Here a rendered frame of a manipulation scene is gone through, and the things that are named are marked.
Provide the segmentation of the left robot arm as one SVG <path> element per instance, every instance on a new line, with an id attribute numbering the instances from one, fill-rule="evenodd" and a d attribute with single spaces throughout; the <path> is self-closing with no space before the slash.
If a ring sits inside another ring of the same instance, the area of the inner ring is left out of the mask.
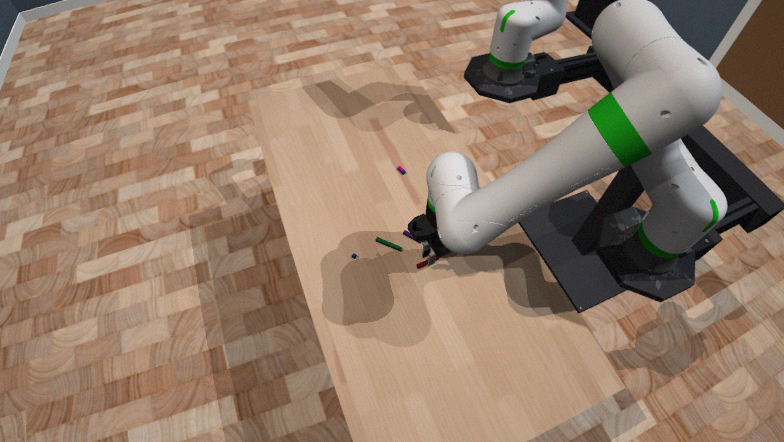
<path id="1" fill-rule="evenodd" d="M 652 202 L 622 237 L 641 271 L 669 272 L 724 218 L 724 193 L 681 140 L 720 105 L 716 68 L 648 0 L 607 6 L 592 46 L 614 90 L 526 160 L 480 189 L 464 154 L 446 152 L 430 163 L 427 202 L 447 249 L 475 253 L 534 212 L 629 165 Z"/>

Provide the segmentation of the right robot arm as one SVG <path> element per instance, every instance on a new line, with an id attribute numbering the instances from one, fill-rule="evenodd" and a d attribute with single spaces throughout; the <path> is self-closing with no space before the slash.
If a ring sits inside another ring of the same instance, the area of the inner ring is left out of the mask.
<path id="1" fill-rule="evenodd" d="M 484 77 L 507 87 L 520 84 L 524 76 L 535 77 L 536 60 L 546 58 L 546 53 L 530 53 L 531 42 L 561 27 L 566 5 L 567 0 L 526 0 L 502 6 L 496 17 L 490 57 L 483 66 Z"/>

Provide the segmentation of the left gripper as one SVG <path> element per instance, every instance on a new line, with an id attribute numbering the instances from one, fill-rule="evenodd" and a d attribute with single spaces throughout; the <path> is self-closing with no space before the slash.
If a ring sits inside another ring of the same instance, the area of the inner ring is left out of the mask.
<path id="1" fill-rule="evenodd" d="M 436 256 L 442 257 L 451 252 L 442 244 L 438 236 L 436 214 L 430 209 L 428 202 L 426 206 L 426 215 L 421 214 L 414 217 L 408 223 L 408 230 L 415 241 L 427 240 L 422 244 L 422 257 L 424 258 L 429 256 L 427 261 L 428 266 L 435 263 Z M 430 247 L 432 248 L 433 252 L 430 252 Z"/>

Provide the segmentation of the dark green rod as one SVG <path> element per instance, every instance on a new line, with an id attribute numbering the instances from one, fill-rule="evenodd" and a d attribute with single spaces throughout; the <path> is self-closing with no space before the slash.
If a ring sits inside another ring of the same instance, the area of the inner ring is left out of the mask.
<path id="1" fill-rule="evenodd" d="M 377 238 L 376 238 L 376 242 L 379 242 L 379 243 L 381 243 L 381 244 L 384 244 L 384 245 L 386 245 L 386 246 L 388 246 L 388 247 L 391 247 L 391 248 L 393 248 L 393 249 L 395 249 L 395 250 L 398 250 L 398 251 L 401 251 L 401 249 L 402 249 L 402 247 L 400 247 L 400 246 L 398 246 L 398 245 L 395 245 L 395 244 L 393 244 L 393 243 L 391 243 L 391 242 L 388 242 L 388 241 L 386 241 L 386 240 L 383 240 L 383 239 L 381 239 L 381 238 L 379 238 L 379 237 L 377 237 Z"/>

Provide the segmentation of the red rod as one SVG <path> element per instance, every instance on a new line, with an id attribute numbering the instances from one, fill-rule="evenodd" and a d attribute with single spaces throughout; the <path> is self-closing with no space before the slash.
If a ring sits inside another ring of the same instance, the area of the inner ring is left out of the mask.
<path id="1" fill-rule="evenodd" d="M 436 256 L 436 260 L 438 260 L 438 259 L 439 259 L 439 257 L 438 257 L 438 256 Z M 421 268 L 421 267 L 423 267 L 423 266 L 427 265 L 427 261 L 428 261 L 428 259 L 427 259 L 427 260 L 425 260 L 425 261 L 423 261 L 423 262 L 421 262 L 421 263 L 419 263 L 419 264 L 416 264 L 416 267 L 419 269 L 419 268 Z"/>

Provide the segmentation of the purple rod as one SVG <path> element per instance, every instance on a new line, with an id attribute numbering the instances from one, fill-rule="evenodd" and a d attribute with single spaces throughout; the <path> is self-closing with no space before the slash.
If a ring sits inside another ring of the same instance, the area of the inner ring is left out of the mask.
<path id="1" fill-rule="evenodd" d="M 412 235 L 411 235 L 411 233 L 409 233 L 408 231 L 406 231 L 406 230 L 405 230 L 405 231 L 403 232 L 403 234 L 404 234 L 405 236 L 407 236 L 407 237 L 409 237 L 409 238 L 411 238 L 411 239 L 413 239 L 413 240 L 414 240 L 413 236 L 412 236 Z M 416 242 L 418 242 L 418 243 L 421 243 L 422 241 L 416 241 Z"/>

